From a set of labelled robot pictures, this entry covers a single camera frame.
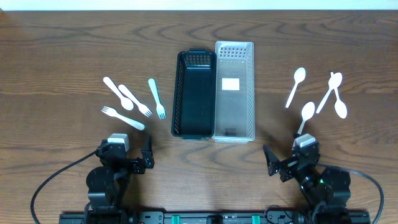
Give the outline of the white spoon crossed under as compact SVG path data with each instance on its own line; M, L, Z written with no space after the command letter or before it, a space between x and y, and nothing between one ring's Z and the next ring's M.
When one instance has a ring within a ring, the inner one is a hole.
M340 118L345 119L347 117L348 110L347 110L346 105L341 101L340 95L338 92L338 87L341 85L343 76L341 73L331 72L331 77L333 78L333 81L334 81L333 89L334 89L335 96L336 96L335 111Z

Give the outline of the white spoon crossed top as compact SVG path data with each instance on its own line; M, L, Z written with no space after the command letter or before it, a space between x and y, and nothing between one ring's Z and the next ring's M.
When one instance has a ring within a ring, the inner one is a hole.
M325 96L322 98L320 104L318 105L318 108L316 110L316 113L318 114L323 106L325 105L330 93L332 90L334 90L335 88L339 87L339 85L341 84L343 79L343 75L341 73L333 73L331 72L331 77L328 81L328 91L325 93Z

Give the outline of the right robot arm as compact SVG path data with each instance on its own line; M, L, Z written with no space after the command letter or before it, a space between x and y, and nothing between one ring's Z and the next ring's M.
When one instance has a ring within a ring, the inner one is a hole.
M268 174L279 174L282 182L295 179L309 205L308 209L286 215L293 223L351 223L346 209L351 197L350 174L337 167L326 167L319 173L315 168L320 160L318 142L294 144L292 156L283 161L266 145L263 151Z

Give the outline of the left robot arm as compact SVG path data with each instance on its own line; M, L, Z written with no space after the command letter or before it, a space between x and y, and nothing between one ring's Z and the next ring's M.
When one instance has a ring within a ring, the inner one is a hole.
M86 178L89 204L83 223L139 223L136 212L122 208L121 202L132 175L144 174L155 165L152 138L147 137L141 149L142 157L127 158L127 134L112 134L101 141L95 155L102 166L93 169Z

